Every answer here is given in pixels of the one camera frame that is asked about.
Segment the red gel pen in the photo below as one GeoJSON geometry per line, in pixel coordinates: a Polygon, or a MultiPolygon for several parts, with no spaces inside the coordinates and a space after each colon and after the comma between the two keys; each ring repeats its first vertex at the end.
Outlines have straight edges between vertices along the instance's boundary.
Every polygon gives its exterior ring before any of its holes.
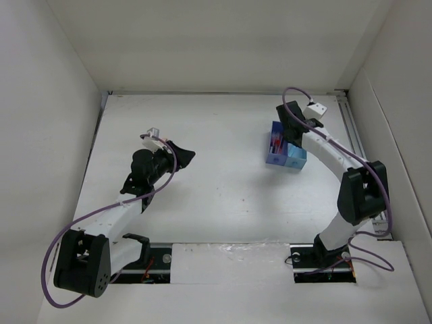
{"type": "Polygon", "coordinates": [[[275,154],[279,154],[278,150],[279,150],[279,145],[281,142],[281,135],[280,134],[276,134],[277,135],[277,139],[275,140],[275,145],[274,145],[274,153],[275,154]]]}

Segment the pink ink clear pen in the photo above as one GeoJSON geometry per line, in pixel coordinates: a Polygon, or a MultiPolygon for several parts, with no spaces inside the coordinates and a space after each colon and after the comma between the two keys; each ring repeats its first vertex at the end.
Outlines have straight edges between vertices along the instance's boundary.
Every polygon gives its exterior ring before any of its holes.
{"type": "Polygon", "coordinates": [[[269,145],[269,152],[270,153],[274,153],[274,145],[275,145],[275,140],[277,139],[277,135],[276,133],[272,133],[271,134],[271,139],[270,139],[270,145],[269,145]]]}

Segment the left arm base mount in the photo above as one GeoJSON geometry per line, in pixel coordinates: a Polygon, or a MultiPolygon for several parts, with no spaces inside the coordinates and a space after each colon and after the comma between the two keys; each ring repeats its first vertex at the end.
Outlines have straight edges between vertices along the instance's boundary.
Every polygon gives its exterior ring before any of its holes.
{"type": "Polygon", "coordinates": [[[168,284],[172,244],[153,244],[147,237],[125,234],[112,244],[111,283],[168,284]]]}

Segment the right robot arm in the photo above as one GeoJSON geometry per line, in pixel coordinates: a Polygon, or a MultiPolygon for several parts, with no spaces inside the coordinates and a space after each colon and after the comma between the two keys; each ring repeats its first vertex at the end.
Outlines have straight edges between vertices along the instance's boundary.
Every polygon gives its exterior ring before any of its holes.
{"type": "Polygon", "coordinates": [[[296,101],[276,111],[283,139],[318,158],[340,182],[337,214],[313,243],[314,262],[326,266],[364,223],[388,211],[387,170],[382,162],[360,158],[334,140],[318,119],[304,116],[296,101]]]}

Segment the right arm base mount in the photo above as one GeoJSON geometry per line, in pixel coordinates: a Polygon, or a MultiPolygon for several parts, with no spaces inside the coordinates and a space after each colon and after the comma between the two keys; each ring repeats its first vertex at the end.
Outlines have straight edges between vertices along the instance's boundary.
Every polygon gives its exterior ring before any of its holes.
{"type": "Polygon", "coordinates": [[[314,244],[291,244],[285,263],[292,266],[296,284],[356,283],[352,263],[343,256],[350,256],[347,246],[321,254],[314,244]]]}

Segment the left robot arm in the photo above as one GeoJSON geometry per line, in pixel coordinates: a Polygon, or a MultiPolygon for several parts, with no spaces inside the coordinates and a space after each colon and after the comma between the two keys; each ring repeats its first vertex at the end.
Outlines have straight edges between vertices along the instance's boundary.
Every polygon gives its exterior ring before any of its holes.
{"type": "Polygon", "coordinates": [[[117,202],[98,212],[92,223],[62,234],[53,278],[56,288],[98,298],[125,266],[149,263],[149,239],[126,228],[150,205],[158,192],[155,184],[165,174],[186,168],[196,153],[156,136],[145,134],[142,139],[143,148],[132,155],[117,202]]]}

